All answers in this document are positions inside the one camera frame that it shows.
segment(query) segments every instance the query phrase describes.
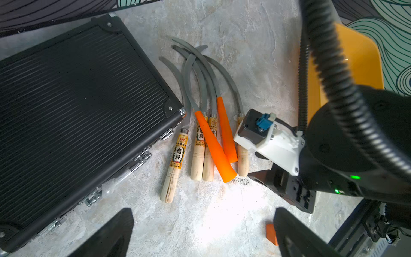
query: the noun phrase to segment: orange block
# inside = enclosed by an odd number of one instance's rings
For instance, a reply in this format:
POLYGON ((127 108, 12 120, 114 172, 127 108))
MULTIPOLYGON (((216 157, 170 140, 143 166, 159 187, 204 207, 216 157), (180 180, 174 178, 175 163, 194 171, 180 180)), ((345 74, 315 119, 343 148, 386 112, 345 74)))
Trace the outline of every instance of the orange block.
POLYGON ((277 236, 275 234, 274 224, 266 224, 266 238, 273 243, 275 246, 278 246, 277 236))

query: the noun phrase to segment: black briefcase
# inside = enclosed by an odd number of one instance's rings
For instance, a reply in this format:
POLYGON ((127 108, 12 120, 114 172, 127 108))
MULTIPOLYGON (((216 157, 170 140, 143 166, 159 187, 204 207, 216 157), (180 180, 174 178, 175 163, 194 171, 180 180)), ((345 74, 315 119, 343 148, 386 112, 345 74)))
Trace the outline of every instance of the black briefcase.
POLYGON ((1 61, 0 252, 22 247, 133 160, 141 165, 184 115, 109 14, 1 61))

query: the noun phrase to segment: patterned fabric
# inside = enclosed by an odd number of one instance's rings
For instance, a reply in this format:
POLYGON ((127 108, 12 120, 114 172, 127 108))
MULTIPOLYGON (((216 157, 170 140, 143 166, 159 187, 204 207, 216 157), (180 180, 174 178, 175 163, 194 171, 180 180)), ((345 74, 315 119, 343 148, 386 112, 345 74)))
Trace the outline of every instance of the patterned fabric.
POLYGON ((0 37, 160 0, 0 0, 0 37))
POLYGON ((411 95, 411 0, 332 2, 344 24, 377 44, 385 89, 411 95))

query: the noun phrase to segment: orange rubber grip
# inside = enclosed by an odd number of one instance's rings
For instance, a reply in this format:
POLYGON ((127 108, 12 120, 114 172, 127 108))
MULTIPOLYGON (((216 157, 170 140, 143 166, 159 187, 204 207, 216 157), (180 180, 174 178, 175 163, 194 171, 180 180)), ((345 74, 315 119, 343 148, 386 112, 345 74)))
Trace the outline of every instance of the orange rubber grip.
POLYGON ((220 173, 221 178, 223 179, 224 183, 233 180, 233 178, 237 176, 237 173, 231 167, 230 162, 224 154, 223 148, 218 143, 217 138, 215 138, 203 114, 201 113, 201 111, 196 111, 194 114, 196 115, 200 128, 203 131, 205 141, 207 142, 208 148, 211 153, 211 157, 218 169, 218 172, 220 173))
POLYGON ((230 163, 238 161, 236 145, 234 144, 233 132, 231 131, 229 118, 227 117, 226 107, 223 98, 217 97, 217 110, 220 116, 221 138, 223 139, 224 153, 230 163))

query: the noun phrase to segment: black fabric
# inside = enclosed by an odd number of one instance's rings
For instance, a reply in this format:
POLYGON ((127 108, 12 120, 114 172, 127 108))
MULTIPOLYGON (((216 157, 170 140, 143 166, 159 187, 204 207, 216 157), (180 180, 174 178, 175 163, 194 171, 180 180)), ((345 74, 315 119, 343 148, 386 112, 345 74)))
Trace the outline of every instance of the black fabric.
POLYGON ((161 0, 2 0, 0 37, 161 0))
POLYGON ((133 227, 131 209, 124 208, 68 257, 125 257, 133 227))
POLYGON ((364 17, 381 17, 370 0, 332 0, 338 15, 348 21, 364 17))

